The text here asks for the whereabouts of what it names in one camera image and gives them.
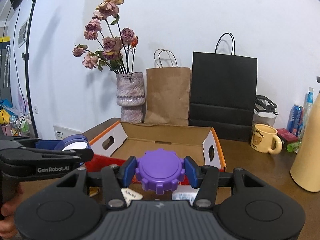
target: yellow mug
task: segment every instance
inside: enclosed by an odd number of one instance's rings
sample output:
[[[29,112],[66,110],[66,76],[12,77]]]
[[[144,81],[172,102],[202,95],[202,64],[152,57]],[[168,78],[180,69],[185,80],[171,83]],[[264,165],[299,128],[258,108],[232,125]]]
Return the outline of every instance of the yellow mug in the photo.
[[[278,154],[282,150],[282,141],[277,136],[278,131],[271,126],[258,123],[254,126],[251,147],[258,152]]]

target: bottle cap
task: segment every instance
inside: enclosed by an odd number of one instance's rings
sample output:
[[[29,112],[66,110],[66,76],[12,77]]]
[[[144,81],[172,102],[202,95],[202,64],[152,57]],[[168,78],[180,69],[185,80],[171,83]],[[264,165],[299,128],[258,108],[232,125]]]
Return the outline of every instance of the bottle cap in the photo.
[[[184,179],[184,160],[177,157],[174,151],[147,151],[137,163],[137,180],[141,181],[144,190],[153,190],[157,195],[176,190],[178,182]]]

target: textured pink vase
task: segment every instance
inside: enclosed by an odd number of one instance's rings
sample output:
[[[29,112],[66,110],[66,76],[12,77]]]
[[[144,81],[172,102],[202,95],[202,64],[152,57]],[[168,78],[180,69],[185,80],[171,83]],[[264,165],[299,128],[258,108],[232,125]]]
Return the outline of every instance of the textured pink vase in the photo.
[[[142,122],[145,102],[143,73],[117,74],[117,104],[121,106],[121,121]]]

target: blue can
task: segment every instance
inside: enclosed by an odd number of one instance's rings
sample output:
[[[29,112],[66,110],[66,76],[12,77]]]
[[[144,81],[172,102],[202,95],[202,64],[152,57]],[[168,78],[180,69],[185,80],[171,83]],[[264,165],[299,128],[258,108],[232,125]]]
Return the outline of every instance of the blue can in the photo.
[[[298,136],[299,129],[302,127],[303,107],[294,105],[290,113],[290,119],[288,123],[288,131],[295,136]]]

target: bag handle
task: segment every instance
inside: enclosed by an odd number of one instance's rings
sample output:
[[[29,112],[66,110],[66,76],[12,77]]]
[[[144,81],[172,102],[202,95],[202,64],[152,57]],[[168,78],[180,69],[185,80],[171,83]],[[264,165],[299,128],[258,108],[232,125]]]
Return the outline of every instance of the bag handle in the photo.
[[[221,39],[224,37],[224,35],[226,34],[229,34],[231,36],[231,39],[232,39],[232,49],[231,49],[231,55],[232,55],[232,51],[233,51],[233,55],[235,54],[235,50],[236,50],[236,42],[235,42],[235,38],[233,36],[232,33],[223,33],[223,35],[220,37],[220,39],[218,40],[217,42],[217,45],[216,45],[216,50],[215,50],[215,53],[217,53],[217,49],[218,49],[218,45],[219,45],[219,42],[221,41]]]
[[[159,59],[159,63],[160,63],[161,66],[158,64],[158,62],[157,62],[157,60],[156,60],[156,53],[157,53],[157,51],[159,51],[159,50],[160,50],[160,52],[159,52],[159,54],[158,54],[158,59]],[[160,53],[163,52],[163,51],[165,51],[165,52],[168,54],[168,57],[169,57],[169,59],[170,59],[170,61],[171,61],[171,64],[172,64],[172,67],[174,67],[169,52],[172,54],[172,56],[174,57],[175,63],[176,63],[176,67],[178,67],[177,59],[176,59],[176,57],[174,56],[174,54],[173,54],[170,50],[167,50],[167,49],[157,49],[157,50],[154,52],[154,54],[153,54],[153,58],[154,58],[156,64],[158,65],[158,67],[163,67],[163,66],[162,66],[162,62],[161,62],[161,60],[160,60]]]

